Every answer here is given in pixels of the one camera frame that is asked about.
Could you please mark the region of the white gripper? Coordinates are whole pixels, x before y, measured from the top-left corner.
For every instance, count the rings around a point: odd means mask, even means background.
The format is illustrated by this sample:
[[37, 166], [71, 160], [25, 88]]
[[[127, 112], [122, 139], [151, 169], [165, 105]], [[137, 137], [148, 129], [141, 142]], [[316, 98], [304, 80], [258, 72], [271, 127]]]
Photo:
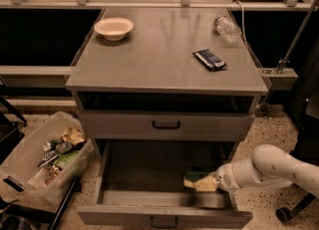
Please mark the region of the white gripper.
[[194, 183], [194, 188], [199, 192], [214, 192], [217, 187], [224, 191], [234, 191], [240, 189], [240, 185], [235, 179], [232, 165], [226, 163], [215, 172], [217, 182], [212, 176], [207, 176]]

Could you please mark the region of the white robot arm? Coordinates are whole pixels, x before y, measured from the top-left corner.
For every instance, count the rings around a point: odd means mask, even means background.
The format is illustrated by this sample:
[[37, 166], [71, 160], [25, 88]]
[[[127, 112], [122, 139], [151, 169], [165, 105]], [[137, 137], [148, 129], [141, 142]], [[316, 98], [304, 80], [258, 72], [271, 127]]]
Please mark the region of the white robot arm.
[[249, 158], [220, 166], [193, 183], [196, 191], [235, 191], [245, 187], [283, 188], [297, 184], [319, 196], [319, 167], [298, 160], [270, 144], [257, 146]]

